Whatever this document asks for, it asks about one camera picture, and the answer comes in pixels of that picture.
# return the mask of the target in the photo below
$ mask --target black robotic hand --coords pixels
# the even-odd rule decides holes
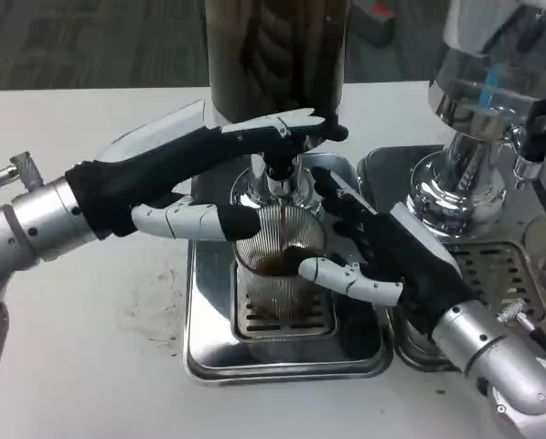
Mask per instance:
[[[172,232],[173,237],[192,240],[250,238],[260,229],[253,210],[208,205],[213,217],[210,223],[217,230],[206,230],[204,212],[197,207],[189,209],[189,199],[175,208],[182,195],[171,191],[178,183],[241,155],[282,151],[297,155],[304,152],[308,137],[334,141],[348,137],[346,128],[312,116],[313,111],[271,114],[209,129],[203,123],[203,102],[197,102],[120,137],[100,159],[79,163],[65,178],[98,239],[112,233],[126,236],[140,230],[139,225],[146,227],[145,215],[152,219],[152,210],[137,212],[138,221],[132,218],[133,210],[142,205],[161,209],[163,216],[171,215],[166,222],[152,222],[147,231],[152,234],[167,236]],[[181,215],[183,208],[189,218]],[[197,227],[186,227],[194,221]],[[182,235],[171,230],[174,224],[184,231]],[[202,227],[206,233],[194,234]]]
[[[379,213],[330,171],[314,168],[312,174],[324,208],[340,218],[335,231],[357,244],[374,276],[402,279],[398,305],[419,331],[430,336],[447,310],[477,300],[453,257],[401,203]]]

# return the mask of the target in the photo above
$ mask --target chrome part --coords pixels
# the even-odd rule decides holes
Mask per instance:
[[[516,299],[508,304],[499,314],[498,322],[511,323],[517,320],[517,316],[527,310],[527,303],[522,299]]]
[[[464,373],[473,358],[508,332],[479,302],[454,306],[439,320],[432,338],[445,356]]]
[[[194,178],[193,198],[201,203],[228,201],[232,183],[248,164],[246,158],[234,160]],[[352,187],[358,185],[351,165],[339,155],[305,154],[303,166],[328,168]],[[359,261],[353,243],[331,232],[334,219],[326,221],[327,247],[349,262]],[[245,296],[230,293],[234,291],[230,284],[233,262],[228,243],[189,245],[184,362],[198,380],[225,383],[371,377],[390,364],[392,353],[384,343],[372,306],[339,294],[331,295],[328,314],[323,317],[335,318],[330,326],[281,327],[268,334],[255,331],[267,336],[262,339],[243,337],[245,331],[240,325],[246,323],[242,316],[246,312]],[[324,301],[316,306],[325,306]],[[298,334],[297,329],[311,329],[311,333]]]
[[[317,214],[321,209],[321,197],[314,191],[311,172],[303,168],[301,156],[293,161],[294,173],[287,180],[272,180],[261,155],[251,156],[251,166],[244,170],[230,192],[230,202],[259,208],[280,202],[292,204]]]
[[[524,328],[528,333],[534,331],[537,327],[534,322],[527,316],[529,311],[529,305],[524,301],[524,299],[517,299],[498,315],[498,322],[504,324],[510,324],[512,322],[517,322],[521,327]]]
[[[412,171],[408,209],[438,236],[474,237],[491,230],[506,193],[497,169],[499,147],[456,134]]]
[[[19,227],[36,256],[45,261],[56,259],[93,239],[70,192],[62,177],[12,201]]]
[[[494,143],[546,98],[546,9],[541,0],[452,0],[429,102],[443,122]]]
[[[546,359],[537,359],[546,369]],[[508,435],[513,435],[515,430],[525,439],[546,439],[546,413],[528,415],[519,412],[509,405],[507,399],[495,388],[491,389],[489,398],[493,404],[502,405],[505,410],[497,418],[500,426]]]
[[[517,156],[517,160],[514,163],[514,177],[517,179],[517,189],[521,188],[522,183],[539,178],[541,174],[543,163],[534,163]]]
[[[13,208],[0,207],[0,280],[38,263],[35,250],[18,224]]]
[[[25,152],[10,157],[10,162],[18,171],[20,181],[29,192],[43,187],[43,178],[29,153]]]
[[[9,165],[5,167],[4,169],[0,170],[0,187],[6,186],[13,181],[17,181],[20,177],[20,174],[18,172],[18,169],[16,169],[16,166]]]
[[[527,332],[532,332],[536,329],[535,324],[530,320],[529,316],[525,313],[519,313],[517,315],[517,322],[525,329]]]
[[[503,396],[503,405],[523,414],[546,413],[546,369],[515,335],[488,346],[474,359],[468,376],[488,381]]]
[[[390,211],[397,202],[406,199],[409,173],[416,163],[441,148],[427,145],[372,151],[359,163],[364,198],[378,211]],[[477,293],[483,294],[494,313],[523,297],[530,301],[533,322],[540,322],[546,316],[546,309],[538,272],[530,265],[528,253],[520,242],[527,225],[543,215],[543,207],[533,190],[534,185],[521,191],[514,189],[514,158],[510,148],[501,149],[498,170],[507,182],[507,202],[493,232],[480,238],[442,238],[442,241],[457,260],[462,276]],[[409,366],[425,372],[453,367],[438,349],[433,349],[426,337],[412,328],[402,313],[389,312],[389,318],[394,349]]]

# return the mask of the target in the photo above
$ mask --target stainless steel tray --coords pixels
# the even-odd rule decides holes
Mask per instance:
[[[307,154],[303,164],[331,169],[352,187],[358,186],[355,170],[340,155]],[[195,178],[194,199],[228,202],[232,183],[248,165],[248,158],[244,158]],[[332,222],[325,218],[327,246],[357,260],[354,245],[329,228]],[[191,376],[214,383],[371,377],[390,364],[386,331],[373,307],[337,294],[329,297],[328,309],[335,318],[331,330],[316,335],[244,337],[237,316],[246,304],[238,300],[234,277],[230,276],[233,264],[227,243],[189,245],[184,363]]]

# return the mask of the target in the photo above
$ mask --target robotic hand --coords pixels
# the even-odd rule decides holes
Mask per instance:
[[[344,140],[348,131],[295,110],[209,129],[203,102],[123,135],[97,160],[81,162],[46,185],[28,153],[0,171],[0,187],[20,178],[28,192],[0,207],[0,355],[7,331],[2,303],[12,273],[82,244],[137,230],[189,240],[235,241],[260,230],[255,210],[193,204],[172,193],[180,182],[232,158],[304,152],[307,137]]]
[[[367,264],[290,248],[306,279],[374,305],[398,306],[485,394],[500,419],[526,438],[546,439],[546,358],[498,321],[462,280],[445,247],[402,203],[378,213],[337,175],[313,169],[324,207],[341,219]]]

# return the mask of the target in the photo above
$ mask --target metal knob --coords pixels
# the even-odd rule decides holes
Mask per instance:
[[[29,192],[43,187],[41,173],[38,172],[37,165],[28,152],[10,157],[10,163],[16,167],[20,181]]]

